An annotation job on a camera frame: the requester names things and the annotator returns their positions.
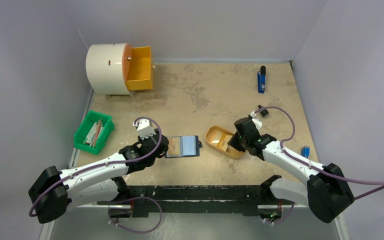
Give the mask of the blue leather card holder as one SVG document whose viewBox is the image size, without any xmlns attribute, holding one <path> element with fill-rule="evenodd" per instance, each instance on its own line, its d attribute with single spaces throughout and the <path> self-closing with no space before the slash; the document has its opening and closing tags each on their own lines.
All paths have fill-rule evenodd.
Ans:
<svg viewBox="0 0 384 240">
<path fill-rule="evenodd" d="M 186 136 L 177 136 L 180 137 L 181 141 L 181 154 L 179 156 L 167 156 L 165 158 L 184 158 L 184 157 L 198 157 L 200 155 L 200 148 L 202 147 L 202 142 L 199 140 L 197 135 L 186 135 Z"/>
</svg>

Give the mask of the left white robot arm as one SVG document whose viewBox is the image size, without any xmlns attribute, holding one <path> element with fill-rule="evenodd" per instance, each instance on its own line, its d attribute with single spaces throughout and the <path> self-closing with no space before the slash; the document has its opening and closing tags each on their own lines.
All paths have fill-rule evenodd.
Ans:
<svg viewBox="0 0 384 240">
<path fill-rule="evenodd" d="M 157 130 L 154 136 L 139 138 L 97 162 L 63 170 L 47 167 L 28 190 L 32 203 L 28 215 L 45 224 L 93 202 L 122 205 L 129 199 L 123 176 L 151 167 L 168 149 L 168 138 Z"/>
</svg>

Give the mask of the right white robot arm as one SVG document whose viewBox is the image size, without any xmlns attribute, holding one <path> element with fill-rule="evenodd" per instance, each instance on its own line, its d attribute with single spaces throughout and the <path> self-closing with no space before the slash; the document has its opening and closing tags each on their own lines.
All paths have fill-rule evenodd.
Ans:
<svg viewBox="0 0 384 240">
<path fill-rule="evenodd" d="M 260 196 L 268 204 L 278 199 L 306 206 L 322 222 L 330 223 L 355 202 L 344 174 L 334 163 L 323 165 L 309 160 L 287 147 L 269 134 L 259 133 L 260 124 L 249 117 L 234 122 L 235 133 L 229 146 L 288 172 L 296 181 L 273 177 L 261 189 Z"/>
</svg>

